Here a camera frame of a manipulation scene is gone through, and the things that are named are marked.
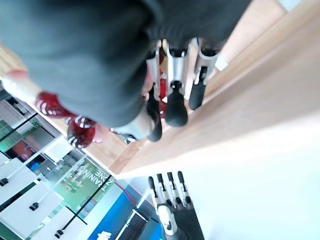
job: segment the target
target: dark gray cloth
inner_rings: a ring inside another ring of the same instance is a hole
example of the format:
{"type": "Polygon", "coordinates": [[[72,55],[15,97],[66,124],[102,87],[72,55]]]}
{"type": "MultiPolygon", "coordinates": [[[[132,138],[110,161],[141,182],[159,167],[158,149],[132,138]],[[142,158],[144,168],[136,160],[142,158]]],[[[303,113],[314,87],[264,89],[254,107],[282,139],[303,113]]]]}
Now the dark gray cloth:
{"type": "Polygon", "coordinates": [[[107,127],[143,106],[150,42],[223,43],[250,0],[1,0],[0,38],[68,110],[107,127]]]}

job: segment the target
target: blue sign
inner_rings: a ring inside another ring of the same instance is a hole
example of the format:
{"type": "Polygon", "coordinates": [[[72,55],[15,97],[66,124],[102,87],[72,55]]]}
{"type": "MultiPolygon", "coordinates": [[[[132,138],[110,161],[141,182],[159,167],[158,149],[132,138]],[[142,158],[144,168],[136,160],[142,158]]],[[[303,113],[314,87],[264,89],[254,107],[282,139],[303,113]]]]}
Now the blue sign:
{"type": "Polygon", "coordinates": [[[135,206],[123,192],[112,205],[88,240],[114,240],[126,224],[135,206]]]}

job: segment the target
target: green poster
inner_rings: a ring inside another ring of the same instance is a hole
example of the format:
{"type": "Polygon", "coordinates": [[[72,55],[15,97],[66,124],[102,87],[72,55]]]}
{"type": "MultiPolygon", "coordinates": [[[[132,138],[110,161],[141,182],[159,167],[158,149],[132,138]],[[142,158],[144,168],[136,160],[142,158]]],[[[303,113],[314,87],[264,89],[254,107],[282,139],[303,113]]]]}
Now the green poster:
{"type": "MultiPolygon", "coordinates": [[[[108,174],[102,172],[97,166],[86,159],[83,164],[70,173],[54,190],[64,198],[65,204],[76,212],[102,185],[108,176],[108,174]]],[[[112,184],[112,180],[108,180],[90,203],[95,205],[112,184]]]]}

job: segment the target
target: silver metal finger segment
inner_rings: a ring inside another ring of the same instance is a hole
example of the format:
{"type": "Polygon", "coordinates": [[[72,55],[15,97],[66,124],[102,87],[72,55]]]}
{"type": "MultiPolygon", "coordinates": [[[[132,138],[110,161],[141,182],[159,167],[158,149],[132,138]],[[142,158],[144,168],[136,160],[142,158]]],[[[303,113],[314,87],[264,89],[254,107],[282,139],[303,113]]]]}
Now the silver metal finger segment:
{"type": "Polygon", "coordinates": [[[155,41],[152,43],[151,50],[149,51],[146,64],[148,67],[149,75],[153,82],[154,99],[160,100],[160,61],[159,61],[159,48],[161,41],[155,41]]]}
{"type": "Polygon", "coordinates": [[[174,88],[177,87],[175,82],[179,82],[178,91],[182,96],[185,95],[185,87],[187,82],[188,63],[189,63],[189,43],[184,46],[172,47],[170,42],[167,44],[167,65],[168,65],[168,81],[166,88],[166,95],[173,93],[174,88]]]}
{"type": "Polygon", "coordinates": [[[204,40],[200,41],[198,55],[194,66],[195,85],[199,83],[199,80],[202,81],[203,85],[207,85],[209,75],[214,70],[218,56],[219,52],[214,46],[205,44],[204,40]]]}

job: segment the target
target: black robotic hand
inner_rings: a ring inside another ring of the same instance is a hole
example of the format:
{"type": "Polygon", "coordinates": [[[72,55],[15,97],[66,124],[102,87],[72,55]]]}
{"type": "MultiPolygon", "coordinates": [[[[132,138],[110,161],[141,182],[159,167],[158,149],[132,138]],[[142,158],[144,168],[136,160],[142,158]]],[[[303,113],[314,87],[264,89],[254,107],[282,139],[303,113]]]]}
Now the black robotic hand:
{"type": "Polygon", "coordinates": [[[204,240],[182,172],[178,172],[182,197],[179,195],[172,172],[168,172],[167,175],[169,186],[164,184],[161,174],[157,175],[159,189],[156,189],[154,179],[151,176],[149,177],[152,200],[162,225],[163,239],[204,240]]]}

